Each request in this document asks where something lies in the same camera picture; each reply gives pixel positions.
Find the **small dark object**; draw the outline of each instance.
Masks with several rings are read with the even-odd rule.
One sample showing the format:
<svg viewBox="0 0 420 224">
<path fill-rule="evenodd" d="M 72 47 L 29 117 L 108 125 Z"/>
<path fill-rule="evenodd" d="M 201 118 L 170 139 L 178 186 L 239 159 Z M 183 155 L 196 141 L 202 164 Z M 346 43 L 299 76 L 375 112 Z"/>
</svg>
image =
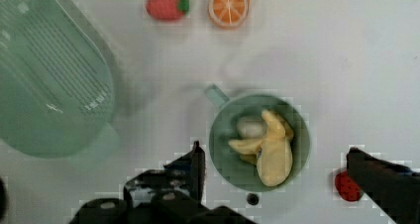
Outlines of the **small dark object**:
<svg viewBox="0 0 420 224">
<path fill-rule="evenodd" d="M 420 175 L 351 148 L 349 177 L 396 223 L 420 224 Z"/>
<path fill-rule="evenodd" d="M 247 195 L 247 201 L 248 204 L 252 205 L 252 206 L 256 206 L 259 204 L 260 202 L 260 198 L 258 195 L 254 194 L 254 193 L 250 193 Z"/>
<path fill-rule="evenodd" d="M 3 220 L 7 211 L 7 192 L 3 180 L 0 178 L 0 221 Z"/>
</svg>

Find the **teal plastic basket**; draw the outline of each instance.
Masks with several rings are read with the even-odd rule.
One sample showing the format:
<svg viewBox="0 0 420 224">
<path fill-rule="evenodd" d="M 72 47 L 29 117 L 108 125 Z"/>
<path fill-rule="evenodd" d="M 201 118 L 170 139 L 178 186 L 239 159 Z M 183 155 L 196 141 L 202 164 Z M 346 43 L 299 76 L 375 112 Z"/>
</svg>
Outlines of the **teal plastic basket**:
<svg viewBox="0 0 420 224">
<path fill-rule="evenodd" d="M 118 143 L 112 63 L 70 0 L 0 0 L 0 139 L 41 158 Z"/>
</svg>

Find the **toy food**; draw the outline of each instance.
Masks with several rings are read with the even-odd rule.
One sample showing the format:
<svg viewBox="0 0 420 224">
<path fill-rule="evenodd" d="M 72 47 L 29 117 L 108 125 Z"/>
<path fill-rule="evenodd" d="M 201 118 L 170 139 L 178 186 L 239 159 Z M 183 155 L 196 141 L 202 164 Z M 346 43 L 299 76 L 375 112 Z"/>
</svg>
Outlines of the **toy food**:
<svg viewBox="0 0 420 224">
<path fill-rule="evenodd" d="M 347 171 L 337 174 L 334 182 L 340 196 L 346 201 L 355 202 L 361 199 L 361 189 L 349 177 Z"/>
<path fill-rule="evenodd" d="M 267 125 L 262 138 L 231 140 L 229 146 L 241 154 L 242 160 L 251 164 L 257 160 L 262 183 L 276 186 L 290 175 L 293 163 L 290 142 L 294 134 L 286 121 L 275 112 L 264 110 L 262 118 Z"/>
<path fill-rule="evenodd" d="M 239 135 L 244 139 L 261 138 L 265 135 L 266 123 L 260 117 L 242 117 L 237 128 Z"/>
<path fill-rule="evenodd" d="M 210 0 L 208 14 L 218 27 L 235 29 L 248 18 L 250 0 Z"/>
<path fill-rule="evenodd" d="M 146 11 L 160 21 L 177 21 L 189 11 L 189 0 L 148 0 Z"/>
</svg>

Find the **toy orange slice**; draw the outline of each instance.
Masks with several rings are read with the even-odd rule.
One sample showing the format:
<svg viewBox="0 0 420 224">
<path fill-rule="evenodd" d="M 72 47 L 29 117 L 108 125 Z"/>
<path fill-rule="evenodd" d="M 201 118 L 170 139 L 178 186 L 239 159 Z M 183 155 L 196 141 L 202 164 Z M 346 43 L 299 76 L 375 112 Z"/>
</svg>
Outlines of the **toy orange slice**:
<svg viewBox="0 0 420 224">
<path fill-rule="evenodd" d="M 250 0 L 210 0 L 209 3 L 209 17 L 221 28 L 238 28 L 247 19 L 249 10 Z"/>
</svg>

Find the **toy strawberry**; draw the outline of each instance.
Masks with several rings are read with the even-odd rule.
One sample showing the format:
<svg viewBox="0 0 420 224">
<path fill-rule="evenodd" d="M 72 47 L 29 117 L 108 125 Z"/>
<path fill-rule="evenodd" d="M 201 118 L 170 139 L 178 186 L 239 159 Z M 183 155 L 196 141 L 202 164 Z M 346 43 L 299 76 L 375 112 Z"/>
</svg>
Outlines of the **toy strawberry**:
<svg viewBox="0 0 420 224">
<path fill-rule="evenodd" d="M 177 21 L 189 11 L 189 0 L 148 0 L 146 10 L 160 21 Z"/>
<path fill-rule="evenodd" d="M 340 172 L 335 178 L 336 188 L 340 193 L 340 196 L 349 202 L 355 202 L 361 199 L 361 189 L 359 186 L 349 177 L 347 171 Z"/>
</svg>

